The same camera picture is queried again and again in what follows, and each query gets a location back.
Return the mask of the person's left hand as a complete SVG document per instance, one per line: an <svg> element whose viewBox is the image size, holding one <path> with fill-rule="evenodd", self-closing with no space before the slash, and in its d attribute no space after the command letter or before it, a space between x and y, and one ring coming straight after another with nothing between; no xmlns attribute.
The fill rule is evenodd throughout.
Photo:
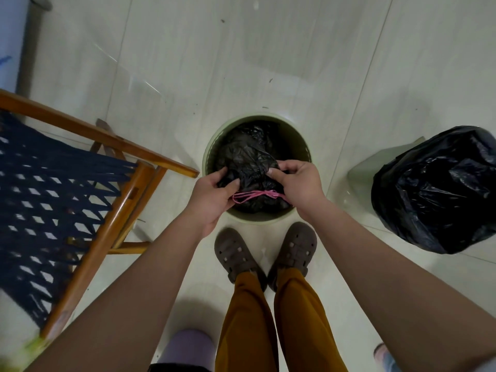
<svg viewBox="0 0 496 372"><path fill-rule="evenodd" d="M215 204L215 189L227 174L226 167L200 178L192 191L189 202L183 211L193 224L207 237L215 228L221 215L230 208L218 208Z"/></svg>

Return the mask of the black garbage bag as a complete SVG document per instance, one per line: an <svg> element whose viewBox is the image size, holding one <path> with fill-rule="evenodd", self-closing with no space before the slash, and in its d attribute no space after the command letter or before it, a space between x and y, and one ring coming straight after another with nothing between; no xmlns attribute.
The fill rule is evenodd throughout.
<svg viewBox="0 0 496 372"><path fill-rule="evenodd" d="M278 161L292 159L293 154L281 136L279 124L257 120L241 124L222 139L214 160L215 170L224 167L227 174L218 183L225 187L239 179L238 192L253 190L276 190L284 193L280 183L267 176L269 168L279 168ZM234 204L233 209L243 213L277 213L290 209L282 200L258 197L243 204Z"/></svg>
<svg viewBox="0 0 496 372"><path fill-rule="evenodd" d="M401 239L437 254L457 254L496 235L496 138L456 126L385 164L371 205Z"/></svg>

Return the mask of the person's left forearm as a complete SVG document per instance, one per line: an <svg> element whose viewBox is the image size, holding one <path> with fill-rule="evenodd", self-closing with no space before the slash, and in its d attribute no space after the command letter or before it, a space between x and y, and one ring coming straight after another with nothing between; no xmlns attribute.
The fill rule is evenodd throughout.
<svg viewBox="0 0 496 372"><path fill-rule="evenodd" d="M211 223L181 213L25 372L146 372Z"/></svg>

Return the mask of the person's right forearm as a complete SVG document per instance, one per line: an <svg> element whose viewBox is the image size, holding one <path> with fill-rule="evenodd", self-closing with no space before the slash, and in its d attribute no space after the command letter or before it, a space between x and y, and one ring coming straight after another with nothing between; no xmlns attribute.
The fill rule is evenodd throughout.
<svg viewBox="0 0 496 372"><path fill-rule="evenodd" d="M402 372L496 372L496 318L324 196L294 205Z"/></svg>

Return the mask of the round green trash bin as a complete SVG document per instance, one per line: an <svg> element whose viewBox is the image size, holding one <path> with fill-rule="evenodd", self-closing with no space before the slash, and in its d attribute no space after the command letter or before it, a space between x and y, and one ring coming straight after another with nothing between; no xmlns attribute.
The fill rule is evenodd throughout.
<svg viewBox="0 0 496 372"><path fill-rule="evenodd" d="M292 159L311 162L312 155L309 150L309 147L302 137L301 133L295 128L294 125L291 124L287 119L271 113L249 113L237 118L232 118L225 122L222 126L220 126L214 135L210 138L208 142L207 148L203 155L202 160L202 173L208 175L213 173L215 170L214 160L218 149L220 147L222 139L227 135L229 131L234 129L235 127L247 123L253 122L257 120L263 121L271 121L279 124L281 136L287 142L290 151L293 154ZM232 219L245 223L245 224L271 224L277 221L280 221L284 218L288 218L290 215L296 212L295 207L291 206L290 209L285 211L277 212L277 213L243 213L238 210L233 209L233 207L228 210L228 215Z"/></svg>

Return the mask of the brown left clog shoe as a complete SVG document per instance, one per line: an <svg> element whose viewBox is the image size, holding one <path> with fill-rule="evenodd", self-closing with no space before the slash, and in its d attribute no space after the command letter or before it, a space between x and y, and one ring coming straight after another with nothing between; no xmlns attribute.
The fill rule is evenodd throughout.
<svg viewBox="0 0 496 372"><path fill-rule="evenodd" d="M220 231L215 239L214 251L232 284L235 284L240 274L248 272L257 277L262 292L266 291L267 276L238 231L233 228Z"/></svg>

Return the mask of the brown clog shoe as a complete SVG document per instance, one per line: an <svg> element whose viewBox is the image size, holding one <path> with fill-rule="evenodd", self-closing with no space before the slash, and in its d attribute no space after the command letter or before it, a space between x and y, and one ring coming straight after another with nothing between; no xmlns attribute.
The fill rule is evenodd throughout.
<svg viewBox="0 0 496 372"><path fill-rule="evenodd" d="M235 284L240 274L248 272L257 277L262 292L266 291L267 276L238 231L233 228L220 231L215 239L214 251L232 284Z"/></svg>
<svg viewBox="0 0 496 372"><path fill-rule="evenodd" d="M295 222L289 227L267 276L268 286L274 293L277 292L280 270L295 268L303 277L307 276L308 265L313 258L317 244L317 235L308 224Z"/></svg>

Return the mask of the orange-brown trousers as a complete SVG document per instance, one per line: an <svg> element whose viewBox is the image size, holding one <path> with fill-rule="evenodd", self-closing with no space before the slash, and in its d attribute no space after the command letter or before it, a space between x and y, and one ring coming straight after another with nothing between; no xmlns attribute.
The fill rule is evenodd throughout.
<svg viewBox="0 0 496 372"><path fill-rule="evenodd" d="M215 372L348 372L317 293L296 268L278 275L274 314L251 272L239 274L226 313Z"/></svg>

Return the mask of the open black garbage bag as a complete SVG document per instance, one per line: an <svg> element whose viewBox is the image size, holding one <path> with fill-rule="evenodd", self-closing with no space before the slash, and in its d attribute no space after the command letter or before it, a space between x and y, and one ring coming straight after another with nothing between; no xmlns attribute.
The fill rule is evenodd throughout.
<svg viewBox="0 0 496 372"><path fill-rule="evenodd" d="M456 126L385 164L371 205L401 239L437 254L457 254L496 235L496 138Z"/></svg>

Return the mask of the lilac shirt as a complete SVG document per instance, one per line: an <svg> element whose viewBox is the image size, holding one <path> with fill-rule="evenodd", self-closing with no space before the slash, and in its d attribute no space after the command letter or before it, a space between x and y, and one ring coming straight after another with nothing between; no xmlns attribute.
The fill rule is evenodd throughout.
<svg viewBox="0 0 496 372"><path fill-rule="evenodd" d="M209 335L197 329L174 334L148 372L214 372L216 347Z"/></svg>

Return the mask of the navy woven chair seat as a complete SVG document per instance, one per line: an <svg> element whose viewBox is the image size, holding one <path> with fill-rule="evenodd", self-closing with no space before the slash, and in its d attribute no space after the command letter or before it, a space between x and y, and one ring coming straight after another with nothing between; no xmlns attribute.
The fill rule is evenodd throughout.
<svg viewBox="0 0 496 372"><path fill-rule="evenodd" d="M0 111L0 289L39 329L136 167Z"/></svg>

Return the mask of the pink and blue object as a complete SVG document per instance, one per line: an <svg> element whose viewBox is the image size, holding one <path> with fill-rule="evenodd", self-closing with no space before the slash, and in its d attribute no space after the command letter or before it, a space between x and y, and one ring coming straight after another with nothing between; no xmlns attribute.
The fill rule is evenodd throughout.
<svg viewBox="0 0 496 372"><path fill-rule="evenodd" d="M374 360L383 372L402 372L384 343L376 346Z"/></svg>

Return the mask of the white and green cloth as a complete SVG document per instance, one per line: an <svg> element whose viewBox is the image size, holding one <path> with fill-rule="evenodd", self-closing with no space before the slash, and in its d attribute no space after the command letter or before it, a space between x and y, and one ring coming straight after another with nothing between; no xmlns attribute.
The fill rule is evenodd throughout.
<svg viewBox="0 0 496 372"><path fill-rule="evenodd" d="M24 372L50 341L12 298L0 289L0 372Z"/></svg>

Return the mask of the light blue cloth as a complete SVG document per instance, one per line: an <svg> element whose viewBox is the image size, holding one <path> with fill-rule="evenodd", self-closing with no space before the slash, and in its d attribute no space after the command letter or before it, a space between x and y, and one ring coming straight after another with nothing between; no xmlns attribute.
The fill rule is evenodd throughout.
<svg viewBox="0 0 496 372"><path fill-rule="evenodd" d="M30 0L0 0L0 89L16 92Z"/></svg>

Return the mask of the pink drawstring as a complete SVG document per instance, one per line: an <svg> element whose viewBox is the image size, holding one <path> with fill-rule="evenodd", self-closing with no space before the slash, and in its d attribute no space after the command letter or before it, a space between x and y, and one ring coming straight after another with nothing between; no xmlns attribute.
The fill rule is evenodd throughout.
<svg viewBox="0 0 496 372"><path fill-rule="evenodd" d="M291 204L287 199L286 195L283 193L279 193L276 190L253 190L247 192L237 192L232 195L232 200L235 204L243 204L249 200L258 198L258 197L268 197L270 199L278 199L281 198L288 204Z"/></svg>

